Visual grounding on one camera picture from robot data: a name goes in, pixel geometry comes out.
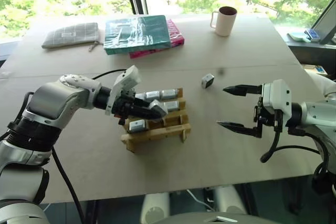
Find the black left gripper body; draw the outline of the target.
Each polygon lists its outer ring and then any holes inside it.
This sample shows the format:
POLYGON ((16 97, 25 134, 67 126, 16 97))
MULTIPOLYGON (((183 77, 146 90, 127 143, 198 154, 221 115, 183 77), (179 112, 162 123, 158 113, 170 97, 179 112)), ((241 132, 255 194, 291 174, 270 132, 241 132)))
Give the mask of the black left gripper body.
POLYGON ((134 90, 122 90, 119 95, 117 95, 111 113, 119 118, 119 125, 125 125, 126 119, 131 116, 132 108, 135 101, 135 91, 134 90))

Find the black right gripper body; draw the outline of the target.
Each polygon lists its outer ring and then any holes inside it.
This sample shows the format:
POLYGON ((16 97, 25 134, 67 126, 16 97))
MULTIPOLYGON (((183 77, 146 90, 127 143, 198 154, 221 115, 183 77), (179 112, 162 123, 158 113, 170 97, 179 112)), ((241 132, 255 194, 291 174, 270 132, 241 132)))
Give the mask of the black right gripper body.
POLYGON ((257 133, 261 133, 263 125, 272 126, 275 132, 282 132, 282 111, 273 110, 269 112, 263 104, 263 97, 258 99, 258 103, 254 108, 254 122, 257 123, 257 126, 254 127, 254 130, 257 133))

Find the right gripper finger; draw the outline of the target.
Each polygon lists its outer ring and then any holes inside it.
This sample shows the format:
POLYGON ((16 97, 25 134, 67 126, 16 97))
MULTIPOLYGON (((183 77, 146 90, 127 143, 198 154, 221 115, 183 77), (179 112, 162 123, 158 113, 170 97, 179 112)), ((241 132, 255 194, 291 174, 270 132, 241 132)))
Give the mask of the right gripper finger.
POLYGON ((217 124, 225 127, 228 130, 231 130, 238 134, 249 135, 256 138, 262 137, 262 125, 257 123, 256 126, 252 128, 247 128, 243 124, 233 123, 233 122, 224 122, 224 121, 217 121, 217 124))
POLYGON ((252 86, 246 84, 239 84, 235 86, 229 86, 223 89, 224 92, 227 92, 236 96, 246 96, 247 94, 261 94, 262 85, 252 86))

